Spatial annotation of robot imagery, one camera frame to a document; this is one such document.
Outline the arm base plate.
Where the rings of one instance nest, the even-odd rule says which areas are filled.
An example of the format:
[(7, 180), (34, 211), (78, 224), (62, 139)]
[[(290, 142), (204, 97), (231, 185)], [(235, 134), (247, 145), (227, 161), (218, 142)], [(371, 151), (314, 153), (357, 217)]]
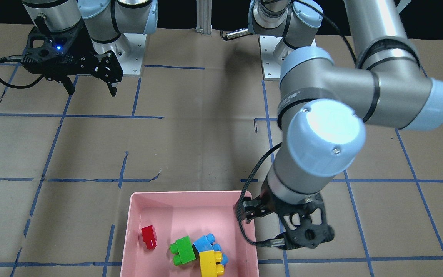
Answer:
[(114, 42), (102, 44), (92, 42), (98, 54), (112, 50), (116, 54), (125, 77), (141, 77), (144, 65), (144, 56), (149, 35), (121, 34)]
[(260, 54), (265, 81), (280, 81), (281, 64), (294, 51), (288, 47), (282, 37), (260, 35)]

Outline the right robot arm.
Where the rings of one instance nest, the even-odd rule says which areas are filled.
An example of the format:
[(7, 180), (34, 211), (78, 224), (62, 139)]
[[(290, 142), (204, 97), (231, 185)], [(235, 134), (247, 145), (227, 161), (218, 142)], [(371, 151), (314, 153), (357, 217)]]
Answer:
[(156, 0), (23, 0), (34, 23), (21, 65), (31, 74), (63, 84), (73, 95), (71, 75), (106, 83), (111, 96), (126, 74), (139, 74), (130, 35), (153, 34)]

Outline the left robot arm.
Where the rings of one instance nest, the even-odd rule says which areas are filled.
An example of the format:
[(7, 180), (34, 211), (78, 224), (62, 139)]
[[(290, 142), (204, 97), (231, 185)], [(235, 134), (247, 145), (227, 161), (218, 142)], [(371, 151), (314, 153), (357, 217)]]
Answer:
[(313, 45), (323, 20), (313, 0), (252, 0), (248, 31), (281, 38), (277, 123), (282, 141), (247, 178), (235, 205), (255, 247), (315, 248), (334, 238), (320, 191), (347, 169), (365, 124), (429, 131), (443, 123), (443, 81), (425, 77), (393, 0), (345, 0), (354, 68)]

